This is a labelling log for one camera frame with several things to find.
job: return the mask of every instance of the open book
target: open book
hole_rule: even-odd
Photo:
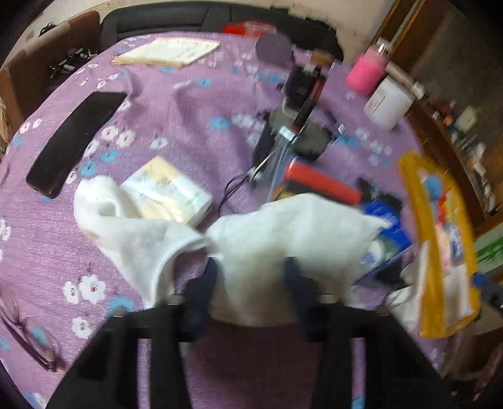
[[[220,41],[197,38],[157,38],[112,60],[112,64],[152,64],[181,68],[211,53]]]

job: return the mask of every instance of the white cloth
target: white cloth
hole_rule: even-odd
[[[294,321],[283,285],[285,257],[303,274],[349,302],[360,260],[386,221],[302,194],[267,203],[257,212],[225,216],[206,235],[176,222],[140,219],[125,192],[106,176],[83,180],[73,201],[80,230],[136,289],[146,307],[173,290],[173,261],[208,247],[220,260],[212,301],[215,319],[271,326]]]

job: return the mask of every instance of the eyeglasses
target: eyeglasses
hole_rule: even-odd
[[[56,340],[33,318],[23,318],[10,290],[0,287],[0,314],[17,343],[46,371],[65,369]]]

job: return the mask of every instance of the yellow packaging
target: yellow packaging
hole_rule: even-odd
[[[397,166],[409,194],[419,245],[431,243],[422,285],[420,336],[445,338],[470,323],[480,309],[479,292],[471,285],[477,271],[471,223],[448,172],[414,153],[402,156]],[[435,190],[439,184],[429,183],[432,180],[441,181],[443,190]]]

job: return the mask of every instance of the white container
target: white container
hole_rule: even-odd
[[[414,97],[388,75],[363,110],[381,129],[390,131],[405,115],[413,101]]]

